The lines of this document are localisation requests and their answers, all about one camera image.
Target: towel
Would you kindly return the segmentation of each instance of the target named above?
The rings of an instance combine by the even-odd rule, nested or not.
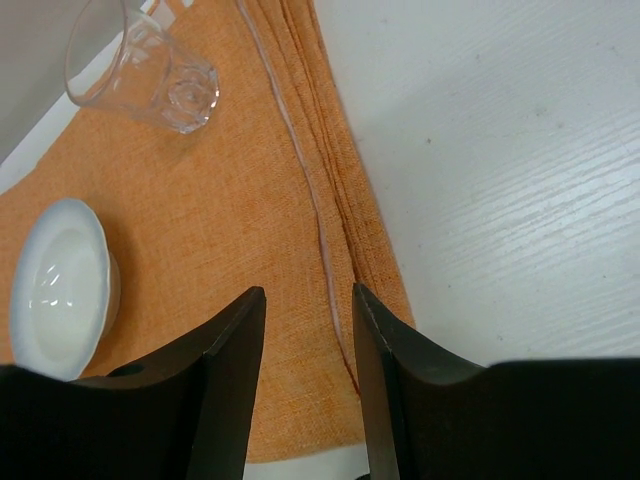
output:
[[[351,286],[363,282],[400,318],[411,314],[313,4],[167,6],[172,35],[218,69],[219,104],[189,135],[82,109],[0,197],[0,362],[12,360],[6,312],[29,230],[50,204],[76,197],[98,215],[122,276],[118,316],[85,375],[161,347],[261,285],[267,322],[248,460],[361,442]]]

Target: dishware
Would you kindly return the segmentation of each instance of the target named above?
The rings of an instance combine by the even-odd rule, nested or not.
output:
[[[36,221],[16,268],[9,329],[15,362],[60,380],[80,376],[120,304],[120,273],[96,214],[65,198]]]
[[[218,97],[216,70],[125,0],[90,0],[71,33],[65,87],[81,107],[190,133]]]

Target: white bowl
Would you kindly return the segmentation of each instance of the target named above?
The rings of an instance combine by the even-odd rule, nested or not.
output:
[[[84,202],[65,198],[38,218],[22,249],[9,329],[16,364],[75,380],[120,303],[120,273],[102,225]]]

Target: glass rim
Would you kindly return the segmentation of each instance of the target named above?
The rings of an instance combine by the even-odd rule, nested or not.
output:
[[[98,88],[93,93],[93,95],[91,95],[90,98],[88,98],[87,100],[80,100],[78,96],[76,96],[74,93],[71,92],[71,89],[69,88],[69,59],[70,59],[71,50],[72,50],[71,46],[73,44],[76,31],[80,25],[80,22],[82,21],[83,15],[86,13],[87,9],[93,3],[100,2],[100,1],[104,1],[104,0],[89,0],[87,4],[84,7],[82,7],[82,10],[80,11],[80,13],[78,14],[78,17],[75,19],[73,23],[73,28],[71,29],[71,35],[69,36],[69,42],[67,43],[67,50],[65,52],[65,57],[64,57],[64,89],[67,91],[67,95],[69,96],[71,101],[76,105],[78,105],[79,107],[85,107],[90,105],[91,103],[94,102],[94,100],[99,98],[104,93],[104,91],[107,88],[107,85],[109,85],[111,83],[111,80],[113,79],[113,76],[116,70],[116,65],[119,65],[120,61],[122,60],[122,56],[124,55],[123,46],[125,45],[125,42],[127,41],[127,38],[129,36],[129,32],[128,32],[129,18],[127,16],[127,5],[125,3],[125,0],[108,0],[110,2],[117,3],[120,6],[120,10],[122,13],[122,39],[120,41],[120,44],[118,45],[118,51],[113,56],[111,65],[109,66],[109,73],[107,75],[107,78],[102,83],[102,85],[100,85],[100,88]]]

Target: transparent glass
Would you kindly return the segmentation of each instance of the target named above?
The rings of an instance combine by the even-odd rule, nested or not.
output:
[[[90,0],[67,47],[65,86],[81,107],[189,133],[209,120],[216,70],[125,0]]]

